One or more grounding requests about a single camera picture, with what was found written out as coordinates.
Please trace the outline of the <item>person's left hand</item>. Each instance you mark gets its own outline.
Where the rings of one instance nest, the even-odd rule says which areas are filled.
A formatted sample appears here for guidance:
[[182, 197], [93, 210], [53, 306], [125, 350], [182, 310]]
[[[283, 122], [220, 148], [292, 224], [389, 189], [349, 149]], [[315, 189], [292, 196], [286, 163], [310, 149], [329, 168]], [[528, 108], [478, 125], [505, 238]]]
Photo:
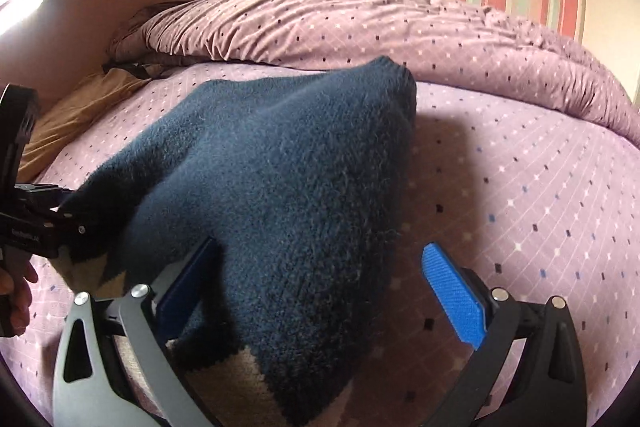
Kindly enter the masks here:
[[1, 336], [24, 334], [29, 325], [32, 305], [30, 284], [38, 282], [38, 275], [29, 259], [18, 260], [6, 269], [1, 267]]

